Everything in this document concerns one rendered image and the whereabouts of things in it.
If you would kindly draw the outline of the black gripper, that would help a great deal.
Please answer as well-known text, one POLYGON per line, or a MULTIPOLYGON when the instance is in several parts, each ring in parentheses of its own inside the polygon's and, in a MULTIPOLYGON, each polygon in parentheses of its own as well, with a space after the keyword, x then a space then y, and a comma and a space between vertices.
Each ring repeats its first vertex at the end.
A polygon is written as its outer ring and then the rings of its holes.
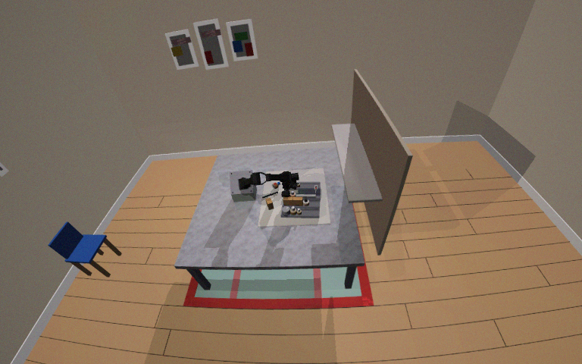
POLYGON ((283 182, 282 182, 282 185, 283 185, 283 189, 284 189, 285 191, 282 191, 282 194, 281 194, 281 196, 282 196, 282 197, 289 197, 289 195, 290 195, 290 191, 289 191, 289 183, 286 183, 286 184, 285 184, 285 183, 283 183, 283 182))

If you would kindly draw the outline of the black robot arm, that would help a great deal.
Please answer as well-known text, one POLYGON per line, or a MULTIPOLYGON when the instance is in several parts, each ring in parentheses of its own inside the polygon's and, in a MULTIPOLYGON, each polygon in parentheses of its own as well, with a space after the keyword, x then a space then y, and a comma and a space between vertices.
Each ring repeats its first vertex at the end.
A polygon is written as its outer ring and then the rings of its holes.
POLYGON ((262 185, 264 183, 261 184, 261 179, 260 179, 260 174, 264 174, 266 177, 266 181, 272 181, 272 180, 279 180, 280 182, 283 183, 289 183, 289 189, 296 189, 297 188, 297 180, 299 180, 299 173, 293 173, 291 174, 291 172, 288 171, 284 171, 281 174, 265 174, 263 172, 255 172, 252 173, 250 175, 250 178, 241 178, 239 179, 239 189, 240 190, 245 190, 248 187, 250 187, 251 185, 262 185))

